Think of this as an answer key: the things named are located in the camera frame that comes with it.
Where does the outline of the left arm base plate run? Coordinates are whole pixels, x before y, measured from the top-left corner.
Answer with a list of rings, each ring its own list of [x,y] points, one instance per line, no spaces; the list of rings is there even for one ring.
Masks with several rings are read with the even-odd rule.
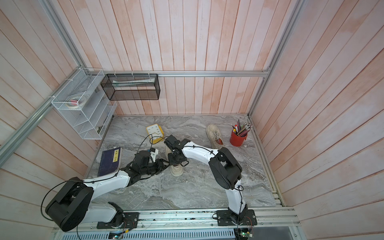
[[[108,223],[98,222],[97,229],[135,229],[138,225],[139,212],[124,212],[117,215]]]

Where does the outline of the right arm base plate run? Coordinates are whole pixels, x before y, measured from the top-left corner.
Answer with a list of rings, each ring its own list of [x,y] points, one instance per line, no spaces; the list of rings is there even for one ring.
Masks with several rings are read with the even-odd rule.
[[[258,224],[254,210],[244,209],[240,215],[230,210],[216,211],[219,226],[256,226]]]

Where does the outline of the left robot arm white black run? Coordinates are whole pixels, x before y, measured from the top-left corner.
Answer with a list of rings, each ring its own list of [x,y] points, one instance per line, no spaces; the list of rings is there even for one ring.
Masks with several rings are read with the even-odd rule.
[[[43,217],[55,222],[68,232],[81,223],[100,222],[112,228],[121,228],[125,222],[124,210],[114,202],[92,205],[91,202],[116,189],[126,188],[138,181],[158,175],[169,167],[164,159],[152,159],[148,151],[139,151],[134,160],[117,172],[94,179],[71,178],[61,183],[62,188],[47,204]]]

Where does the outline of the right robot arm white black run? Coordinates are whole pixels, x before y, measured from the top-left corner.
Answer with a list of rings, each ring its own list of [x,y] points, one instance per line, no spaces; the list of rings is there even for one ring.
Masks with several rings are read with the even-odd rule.
[[[171,150],[168,153],[171,165],[188,159],[208,165],[216,182],[226,191],[230,213],[239,220],[245,217],[248,206],[243,197],[244,187],[241,183],[243,169],[229,149],[210,149],[188,139],[179,141],[172,135],[165,139],[165,144]]]

